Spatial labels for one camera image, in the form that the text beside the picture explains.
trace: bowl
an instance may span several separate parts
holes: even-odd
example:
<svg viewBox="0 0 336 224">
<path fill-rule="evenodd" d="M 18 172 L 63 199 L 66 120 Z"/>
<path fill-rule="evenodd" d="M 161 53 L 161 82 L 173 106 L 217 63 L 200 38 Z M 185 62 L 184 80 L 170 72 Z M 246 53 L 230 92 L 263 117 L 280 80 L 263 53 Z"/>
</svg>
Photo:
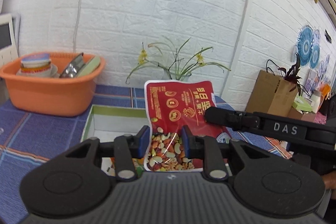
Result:
<svg viewBox="0 0 336 224">
<path fill-rule="evenodd" d="M 59 78 L 75 78 L 80 69 L 85 65 L 83 54 L 77 55 L 61 73 Z"/>
<path fill-rule="evenodd" d="M 22 67 L 20 68 L 20 71 L 23 73 L 23 74 L 28 74 L 28 73 L 38 73 L 38 72 L 43 72 L 43 71 L 46 71 L 48 69 L 51 68 L 51 64 L 46 64 L 45 66 L 42 66 L 42 67 L 36 67 L 36 68 L 26 68 L 26 67 Z"/>
<path fill-rule="evenodd" d="M 21 66 L 24 68 L 40 68 L 48 65 L 49 62 L 49 53 L 30 54 L 21 60 Z"/>
<path fill-rule="evenodd" d="M 50 73 L 51 78 L 56 78 L 57 70 L 58 70 L 57 66 L 54 64 L 51 64 L 51 73 Z"/>
<path fill-rule="evenodd" d="M 20 76 L 26 76 L 26 77 L 39 77 L 39 78 L 49 78 L 51 75 L 52 68 L 49 68 L 47 70 L 41 71 L 41 72 L 22 72 L 19 70 L 16 75 Z"/>
</svg>

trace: mixed nuts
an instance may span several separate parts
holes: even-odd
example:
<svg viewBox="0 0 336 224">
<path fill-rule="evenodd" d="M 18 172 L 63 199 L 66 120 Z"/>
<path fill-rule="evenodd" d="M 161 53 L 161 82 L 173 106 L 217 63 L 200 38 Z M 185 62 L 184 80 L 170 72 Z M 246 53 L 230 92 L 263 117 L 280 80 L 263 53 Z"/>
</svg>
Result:
<svg viewBox="0 0 336 224">
<path fill-rule="evenodd" d="M 176 171 L 194 169 L 190 159 L 185 156 L 182 139 L 177 133 L 163 133 L 161 127 L 152 135 L 147 166 L 152 171 Z"/>
</svg>

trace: white brick wall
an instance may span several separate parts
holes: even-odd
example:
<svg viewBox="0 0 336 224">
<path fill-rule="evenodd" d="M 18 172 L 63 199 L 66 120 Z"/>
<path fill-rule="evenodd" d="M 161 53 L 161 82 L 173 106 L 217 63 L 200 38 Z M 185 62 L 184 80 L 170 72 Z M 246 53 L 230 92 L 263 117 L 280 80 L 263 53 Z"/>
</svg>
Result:
<svg viewBox="0 0 336 224">
<path fill-rule="evenodd" d="M 106 58 L 101 83 L 125 85 L 137 63 L 141 43 L 147 45 L 165 35 L 179 44 L 191 37 L 182 51 L 190 55 L 213 46 L 205 56 L 229 65 L 245 0 L 82 0 L 77 51 Z M 5 0 L 4 10 L 22 14 L 20 54 L 55 49 L 71 51 L 78 0 Z M 160 79 L 162 71 L 146 69 L 134 75 L 131 85 Z M 191 78 L 212 80 L 219 94 L 225 74 L 204 67 Z"/>
<path fill-rule="evenodd" d="M 186 57 L 201 47 L 213 46 L 207 60 L 229 65 L 234 52 L 245 0 L 82 0 L 77 33 L 77 51 L 106 58 L 100 83 L 125 85 L 128 72 L 137 63 L 141 43 L 165 35 L 179 44 L 191 37 L 182 51 Z M 3 12 L 22 15 L 20 54 L 40 50 L 72 51 L 78 0 L 4 0 Z M 239 62 L 225 97 L 243 109 L 258 71 L 270 57 L 290 65 L 290 55 L 300 27 L 309 22 L 336 39 L 336 30 L 314 0 L 254 0 Z M 336 59 L 333 44 L 322 42 L 322 55 L 331 53 L 331 75 Z M 306 77 L 308 68 L 302 69 Z M 145 69 L 135 74 L 131 85 L 141 87 L 148 79 L 160 79 L 162 71 Z M 204 67 L 190 80 L 211 80 L 217 94 L 226 73 Z"/>
<path fill-rule="evenodd" d="M 330 53 L 327 71 L 329 77 L 336 59 L 336 44 L 327 43 L 324 32 L 336 39 L 336 30 L 321 4 L 314 0 L 254 0 L 239 62 L 226 99 L 236 110 L 244 110 L 260 69 L 265 69 L 271 58 L 279 66 L 290 68 L 290 58 L 298 32 L 303 25 L 320 28 L 321 54 Z M 309 65 L 303 67 L 299 75 L 304 84 Z"/>
</svg>

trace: yellow flower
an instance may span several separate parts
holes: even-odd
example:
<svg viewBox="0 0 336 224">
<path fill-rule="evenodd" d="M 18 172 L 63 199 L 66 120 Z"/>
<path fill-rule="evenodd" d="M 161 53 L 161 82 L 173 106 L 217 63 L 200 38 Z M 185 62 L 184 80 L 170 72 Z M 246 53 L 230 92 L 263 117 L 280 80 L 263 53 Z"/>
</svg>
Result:
<svg viewBox="0 0 336 224">
<path fill-rule="evenodd" d="M 142 49 L 138 57 L 138 62 L 140 65 L 142 65 L 145 62 L 146 57 L 147 57 L 147 52 L 146 50 Z"/>
<path fill-rule="evenodd" d="M 202 64 L 204 61 L 203 56 L 201 54 L 196 54 L 196 57 L 197 57 L 197 63 Z"/>
</svg>

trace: orange plastic basin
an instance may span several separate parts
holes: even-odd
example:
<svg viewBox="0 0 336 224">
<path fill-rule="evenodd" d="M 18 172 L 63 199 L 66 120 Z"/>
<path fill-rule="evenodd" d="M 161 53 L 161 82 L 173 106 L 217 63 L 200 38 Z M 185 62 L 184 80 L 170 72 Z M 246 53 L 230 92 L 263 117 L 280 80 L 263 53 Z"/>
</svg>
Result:
<svg viewBox="0 0 336 224">
<path fill-rule="evenodd" d="M 77 53 L 50 52 L 51 62 L 62 73 Z M 83 113 L 90 105 L 96 78 L 105 66 L 100 58 L 99 67 L 91 74 L 80 78 L 38 78 L 16 75 L 21 58 L 0 68 L 0 77 L 6 80 L 9 97 L 17 108 L 42 114 L 73 117 Z M 84 54 L 87 62 L 94 55 Z"/>
</svg>

